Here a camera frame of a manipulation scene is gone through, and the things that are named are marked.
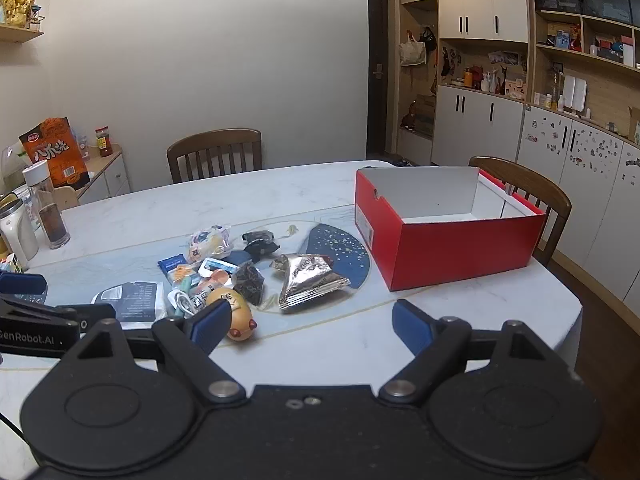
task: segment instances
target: brown bag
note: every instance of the brown bag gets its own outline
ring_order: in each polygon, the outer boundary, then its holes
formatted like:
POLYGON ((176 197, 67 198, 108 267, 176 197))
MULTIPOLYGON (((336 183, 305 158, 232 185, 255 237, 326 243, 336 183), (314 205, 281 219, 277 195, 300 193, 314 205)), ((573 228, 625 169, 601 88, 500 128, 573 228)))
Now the brown bag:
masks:
POLYGON ((78 190, 89 183, 89 173, 66 117, 46 119, 21 135, 20 141, 34 164, 47 161, 54 187, 78 190))

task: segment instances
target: white bottle cap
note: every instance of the white bottle cap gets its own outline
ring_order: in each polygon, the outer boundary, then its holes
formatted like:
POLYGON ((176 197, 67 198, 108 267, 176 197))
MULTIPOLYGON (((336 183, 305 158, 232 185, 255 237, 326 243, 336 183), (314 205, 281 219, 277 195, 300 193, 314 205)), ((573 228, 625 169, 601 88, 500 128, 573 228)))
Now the white bottle cap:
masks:
POLYGON ((24 175, 24 181, 27 183, 27 186, 31 187, 39 184, 43 180, 49 178, 49 167, 47 165, 47 161, 41 160, 40 162, 36 162, 33 166, 24 168, 22 170, 22 174, 24 175))

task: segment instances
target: box label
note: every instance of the box label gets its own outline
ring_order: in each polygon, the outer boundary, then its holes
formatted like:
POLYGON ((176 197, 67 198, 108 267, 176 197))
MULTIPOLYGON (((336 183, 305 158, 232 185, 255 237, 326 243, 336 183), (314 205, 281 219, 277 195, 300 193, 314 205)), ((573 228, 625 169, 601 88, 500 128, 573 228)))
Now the box label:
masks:
POLYGON ((373 228, 367 220, 367 217, 364 216, 362 210, 356 205, 356 226, 360 230, 362 237, 364 238, 367 247, 370 249, 373 247, 373 228))

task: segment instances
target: white bag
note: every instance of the white bag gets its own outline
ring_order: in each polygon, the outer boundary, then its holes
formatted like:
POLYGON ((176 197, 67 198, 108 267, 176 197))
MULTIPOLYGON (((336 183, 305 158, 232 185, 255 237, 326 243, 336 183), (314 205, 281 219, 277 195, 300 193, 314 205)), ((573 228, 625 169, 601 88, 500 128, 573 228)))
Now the white bag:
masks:
POLYGON ((410 30, 407 31, 407 42, 400 44, 400 65, 412 66, 427 63, 427 47, 418 43, 410 30))

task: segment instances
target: red box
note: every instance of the red box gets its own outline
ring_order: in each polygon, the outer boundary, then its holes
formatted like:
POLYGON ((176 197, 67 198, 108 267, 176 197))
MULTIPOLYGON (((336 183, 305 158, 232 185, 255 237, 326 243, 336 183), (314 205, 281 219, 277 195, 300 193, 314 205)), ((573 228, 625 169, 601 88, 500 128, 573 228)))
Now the red box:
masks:
POLYGON ((355 221, 389 290, 524 267, 546 214, 478 168, 364 168, 355 221))

